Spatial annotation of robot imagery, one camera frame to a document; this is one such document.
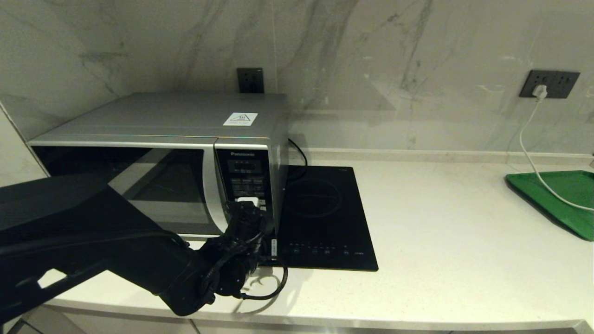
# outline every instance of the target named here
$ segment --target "warning label sticker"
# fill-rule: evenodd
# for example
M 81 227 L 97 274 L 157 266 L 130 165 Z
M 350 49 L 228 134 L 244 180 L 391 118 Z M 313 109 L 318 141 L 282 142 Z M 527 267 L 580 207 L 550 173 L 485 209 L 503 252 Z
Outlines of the warning label sticker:
M 234 112 L 229 118 L 223 123 L 225 126 L 235 127 L 249 127 L 252 125 L 258 113 L 256 112 Z

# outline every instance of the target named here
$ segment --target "green tray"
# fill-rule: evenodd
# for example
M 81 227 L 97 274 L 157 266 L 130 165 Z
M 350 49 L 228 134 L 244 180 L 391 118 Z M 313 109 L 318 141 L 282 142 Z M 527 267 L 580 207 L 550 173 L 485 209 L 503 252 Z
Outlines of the green tray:
M 542 172 L 541 177 L 559 196 L 581 206 L 594 207 L 594 173 L 586 171 Z M 594 212 L 561 202 L 538 180 L 536 174 L 508 174 L 505 181 L 518 195 L 578 236 L 594 241 Z

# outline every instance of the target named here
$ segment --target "white power cord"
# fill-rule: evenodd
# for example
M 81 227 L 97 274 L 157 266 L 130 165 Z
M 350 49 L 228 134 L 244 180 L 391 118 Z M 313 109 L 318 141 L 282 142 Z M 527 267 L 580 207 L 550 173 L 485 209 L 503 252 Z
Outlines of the white power cord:
M 544 185 L 545 188 L 548 191 L 550 191 L 551 194 L 553 194 L 556 198 L 558 198 L 560 201 L 562 201 L 563 203 L 565 203 L 567 205 L 571 205 L 571 206 L 576 207 L 578 209 L 583 209 L 583 210 L 588 210 L 588 211 L 593 211 L 594 212 L 594 209 L 593 208 L 586 207 L 586 206 L 581 206 L 581 205 L 578 205 L 576 203 L 572 203 L 572 202 L 564 199 L 563 197 L 559 196 L 553 189 L 551 189 L 551 187 L 549 187 L 549 185 L 546 184 L 545 180 L 542 179 L 541 174 L 538 172 L 538 170 L 536 169 L 536 166 L 534 165 L 534 162 L 532 161 L 532 158 L 528 154 L 528 151 L 526 151 L 526 148 L 524 147 L 524 143 L 522 142 L 522 135 L 524 134 L 524 130 L 526 129 L 526 127 L 528 126 L 528 124 L 530 124 L 530 122 L 532 121 L 532 118 L 536 114 L 536 111 L 538 110 L 538 106 L 541 105 L 541 102 L 546 97 L 546 86 L 543 85 L 543 84 L 540 84 L 540 85 L 536 86 L 536 88 L 534 88 L 534 91 L 532 92 L 532 94 L 534 96 L 536 96 L 536 105 L 534 106 L 534 110 L 532 111 L 532 114 L 530 115 L 530 117 L 528 118 L 528 120 L 526 121 L 526 123 L 524 123 L 524 126 L 520 130 L 520 146 L 522 147 L 522 150 L 524 151 L 524 154 L 526 155 L 526 158 L 528 158 L 528 161 L 530 162 L 530 165 L 532 165 L 532 169 L 534 169 L 534 173 L 536 174 L 536 177 L 538 177 L 538 179 L 541 181 L 542 185 Z

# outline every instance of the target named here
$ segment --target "microwave control panel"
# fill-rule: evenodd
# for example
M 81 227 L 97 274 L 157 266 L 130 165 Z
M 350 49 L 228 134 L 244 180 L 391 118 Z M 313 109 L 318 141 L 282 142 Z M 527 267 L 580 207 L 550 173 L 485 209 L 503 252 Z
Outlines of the microwave control panel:
M 216 152 L 227 199 L 258 197 L 262 210 L 271 209 L 268 151 L 217 149 Z

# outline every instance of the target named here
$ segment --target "panasonic logo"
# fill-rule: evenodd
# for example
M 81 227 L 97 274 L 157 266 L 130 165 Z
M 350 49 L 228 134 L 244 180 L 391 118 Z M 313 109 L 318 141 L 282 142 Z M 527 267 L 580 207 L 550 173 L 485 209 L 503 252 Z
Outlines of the panasonic logo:
M 253 153 L 235 153 L 235 152 L 231 152 L 232 156 L 256 156 Z

